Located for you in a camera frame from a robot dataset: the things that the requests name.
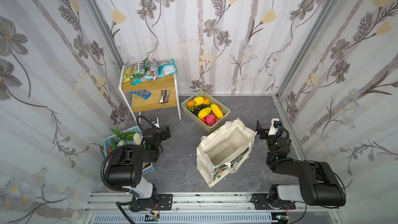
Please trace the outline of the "light blue vegetable basket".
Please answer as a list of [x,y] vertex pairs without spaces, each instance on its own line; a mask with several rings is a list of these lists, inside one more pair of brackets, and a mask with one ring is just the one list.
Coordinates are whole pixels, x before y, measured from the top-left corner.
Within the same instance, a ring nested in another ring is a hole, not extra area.
[[[138,126],[133,126],[123,132],[142,131]],[[106,182],[113,187],[135,188],[143,181],[142,177],[154,171],[153,158],[155,151],[145,145],[136,145],[134,141],[118,147],[120,140],[113,134],[103,140],[106,160],[104,176]]]

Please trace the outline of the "cream canvas grocery bag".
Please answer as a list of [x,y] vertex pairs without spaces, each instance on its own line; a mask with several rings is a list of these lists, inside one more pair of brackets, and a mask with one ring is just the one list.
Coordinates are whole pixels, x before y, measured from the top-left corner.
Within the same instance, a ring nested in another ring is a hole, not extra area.
[[249,158],[257,132],[239,120],[227,121],[201,138],[197,147],[197,169],[209,188],[234,174]]

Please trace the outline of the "yellow mango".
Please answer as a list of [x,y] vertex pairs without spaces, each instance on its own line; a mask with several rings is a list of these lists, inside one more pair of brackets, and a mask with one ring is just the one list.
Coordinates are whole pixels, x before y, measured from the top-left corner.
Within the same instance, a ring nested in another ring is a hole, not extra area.
[[203,118],[205,118],[206,116],[208,116],[210,113],[211,113],[211,108],[210,108],[210,107],[203,108],[203,109],[201,109],[201,110],[199,111],[199,113],[198,113],[198,118],[199,118],[199,119],[203,119]]

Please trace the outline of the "yellow corn cob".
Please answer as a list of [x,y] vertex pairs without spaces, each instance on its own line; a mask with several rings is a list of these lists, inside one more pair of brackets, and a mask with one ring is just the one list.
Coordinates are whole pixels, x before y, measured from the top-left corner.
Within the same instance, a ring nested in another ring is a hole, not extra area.
[[213,114],[216,116],[216,118],[222,119],[224,117],[224,114],[218,105],[212,104],[210,106],[210,108],[211,108],[211,111],[213,112]]

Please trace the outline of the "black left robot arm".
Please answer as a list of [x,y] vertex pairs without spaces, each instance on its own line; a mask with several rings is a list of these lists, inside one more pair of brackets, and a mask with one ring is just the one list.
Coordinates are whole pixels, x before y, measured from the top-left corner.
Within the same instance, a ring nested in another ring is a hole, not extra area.
[[160,204],[156,186],[143,178],[143,165],[157,162],[163,152],[161,142],[171,138],[168,125],[159,128],[142,115],[136,118],[140,119],[150,124],[145,131],[140,129],[142,142],[116,147],[105,157],[100,169],[101,180],[108,189],[133,196],[132,201],[125,204],[133,212],[142,207],[153,209]]

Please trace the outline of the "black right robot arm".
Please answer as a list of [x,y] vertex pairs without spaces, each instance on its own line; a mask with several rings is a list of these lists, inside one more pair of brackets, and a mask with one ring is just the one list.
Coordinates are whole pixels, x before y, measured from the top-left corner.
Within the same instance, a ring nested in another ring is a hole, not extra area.
[[289,157],[291,151],[289,131],[274,118],[269,128],[257,121],[256,132],[265,140],[268,152],[265,159],[268,168],[276,174],[298,179],[297,185],[272,185],[267,202],[272,208],[288,203],[305,203],[308,206],[339,208],[346,203],[346,191],[340,178],[326,162],[297,160]]

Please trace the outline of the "red pink snack bag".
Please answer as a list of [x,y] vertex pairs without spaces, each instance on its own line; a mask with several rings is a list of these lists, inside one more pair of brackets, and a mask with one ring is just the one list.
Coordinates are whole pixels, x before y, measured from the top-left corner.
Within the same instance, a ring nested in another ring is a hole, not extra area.
[[138,85],[147,81],[155,81],[159,76],[159,62],[152,63],[148,66],[146,73],[141,76],[134,78],[131,81],[131,85]]

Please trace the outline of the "teal snack bag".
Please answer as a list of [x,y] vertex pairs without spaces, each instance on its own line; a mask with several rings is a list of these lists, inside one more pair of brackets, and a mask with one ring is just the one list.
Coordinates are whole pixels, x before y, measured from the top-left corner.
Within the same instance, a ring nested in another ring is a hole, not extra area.
[[175,73],[177,73],[177,67],[175,64],[174,59],[171,59],[168,62],[162,62],[159,65],[159,70],[158,70],[158,77],[159,78],[164,78],[167,77],[169,75],[173,75]]

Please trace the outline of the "green chips bag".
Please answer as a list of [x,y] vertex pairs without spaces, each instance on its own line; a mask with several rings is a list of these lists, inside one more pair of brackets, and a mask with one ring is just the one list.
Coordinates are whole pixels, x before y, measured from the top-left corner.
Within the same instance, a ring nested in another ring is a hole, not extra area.
[[126,83],[136,78],[140,78],[146,74],[148,59],[135,63],[123,71],[122,82]]

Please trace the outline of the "white radish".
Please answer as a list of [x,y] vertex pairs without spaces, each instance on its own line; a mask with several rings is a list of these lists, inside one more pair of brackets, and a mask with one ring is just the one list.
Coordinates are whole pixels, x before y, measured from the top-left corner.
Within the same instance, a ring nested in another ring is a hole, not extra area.
[[143,137],[142,137],[142,135],[140,133],[136,132],[133,135],[133,141],[134,141],[134,143],[136,145],[141,145],[142,144],[142,140],[143,140]]

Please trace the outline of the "green leafy spinach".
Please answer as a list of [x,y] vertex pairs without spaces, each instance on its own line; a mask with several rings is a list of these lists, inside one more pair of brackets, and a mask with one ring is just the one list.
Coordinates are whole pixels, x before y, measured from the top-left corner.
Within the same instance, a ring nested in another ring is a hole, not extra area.
[[112,129],[112,132],[121,141],[134,141],[134,135],[136,134],[136,132],[121,132],[117,129]]

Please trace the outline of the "white bok choy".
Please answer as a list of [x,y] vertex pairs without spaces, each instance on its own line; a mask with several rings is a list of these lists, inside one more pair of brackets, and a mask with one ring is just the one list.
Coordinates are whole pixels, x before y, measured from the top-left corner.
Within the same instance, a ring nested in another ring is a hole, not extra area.
[[123,146],[125,144],[126,144],[126,141],[125,140],[121,140],[121,141],[118,142],[117,146],[120,147],[120,146]]

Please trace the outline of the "brown chocolate bar wrapper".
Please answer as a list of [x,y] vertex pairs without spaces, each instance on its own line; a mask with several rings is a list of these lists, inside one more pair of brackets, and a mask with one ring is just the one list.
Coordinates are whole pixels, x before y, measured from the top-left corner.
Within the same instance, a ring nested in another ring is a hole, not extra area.
[[161,91],[161,99],[160,104],[165,104],[169,102],[170,90],[162,90]]

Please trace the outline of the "white wooden two-tier shelf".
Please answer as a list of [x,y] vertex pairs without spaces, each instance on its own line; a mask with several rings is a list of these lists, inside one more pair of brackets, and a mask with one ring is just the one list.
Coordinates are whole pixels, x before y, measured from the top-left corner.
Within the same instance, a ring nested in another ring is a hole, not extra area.
[[[136,117],[141,112],[158,110],[162,108],[176,107],[178,110],[178,117],[181,119],[180,102],[178,95],[177,77],[175,74],[169,75],[155,81],[146,81],[138,85],[131,85],[130,83],[123,82],[123,75],[125,65],[122,66],[118,89],[121,96],[130,111],[133,120],[136,123]],[[135,95],[134,91],[146,90],[151,93],[148,99],[144,99],[141,96]],[[161,91],[169,90],[169,101],[167,103],[160,103]]]

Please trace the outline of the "blue candy packet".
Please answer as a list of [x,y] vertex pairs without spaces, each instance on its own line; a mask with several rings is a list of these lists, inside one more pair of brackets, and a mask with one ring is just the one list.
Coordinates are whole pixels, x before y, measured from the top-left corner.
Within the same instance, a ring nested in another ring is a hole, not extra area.
[[138,91],[132,91],[134,95],[138,95],[142,97],[144,100],[147,100],[151,97],[151,92],[147,90],[138,90]]

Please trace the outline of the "yellow bell pepper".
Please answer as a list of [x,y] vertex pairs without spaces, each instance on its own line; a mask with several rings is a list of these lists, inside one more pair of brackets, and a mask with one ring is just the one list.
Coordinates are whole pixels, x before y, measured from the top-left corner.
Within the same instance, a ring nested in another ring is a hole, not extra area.
[[201,96],[198,96],[198,97],[196,97],[196,98],[193,100],[193,103],[194,103],[194,106],[203,105],[203,104],[204,104],[204,98],[201,97]]

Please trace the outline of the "green plastic fruit basket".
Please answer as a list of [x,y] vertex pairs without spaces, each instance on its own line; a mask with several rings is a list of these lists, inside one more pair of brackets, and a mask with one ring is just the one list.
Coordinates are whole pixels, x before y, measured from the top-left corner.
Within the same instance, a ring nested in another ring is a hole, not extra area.
[[230,114],[230,109],[204,91],[196,92],[181,103],[183,111],[207,133],[219,128]]

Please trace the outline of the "orange peach fruit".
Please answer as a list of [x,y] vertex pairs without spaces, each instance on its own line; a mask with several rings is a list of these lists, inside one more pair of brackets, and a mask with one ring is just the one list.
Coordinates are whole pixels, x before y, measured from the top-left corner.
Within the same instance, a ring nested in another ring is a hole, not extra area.
[[203,98],[203,104],[205,104],[205,105],[209,105],[209,104],[210,104],[210,100],[209,100],[209,98],[207,98],[207,97],[204,97],[204,98]]

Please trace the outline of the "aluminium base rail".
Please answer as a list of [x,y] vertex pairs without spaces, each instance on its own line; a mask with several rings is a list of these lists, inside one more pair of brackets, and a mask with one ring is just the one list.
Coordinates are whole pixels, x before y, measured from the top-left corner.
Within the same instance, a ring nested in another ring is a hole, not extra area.
[[84,211],[86,224],[345,224],[340,209],[296,203],[271,208],[265,193],[169,193],[154,210],[137,213],[115,205],[132,198],[126,194],[92,193]]

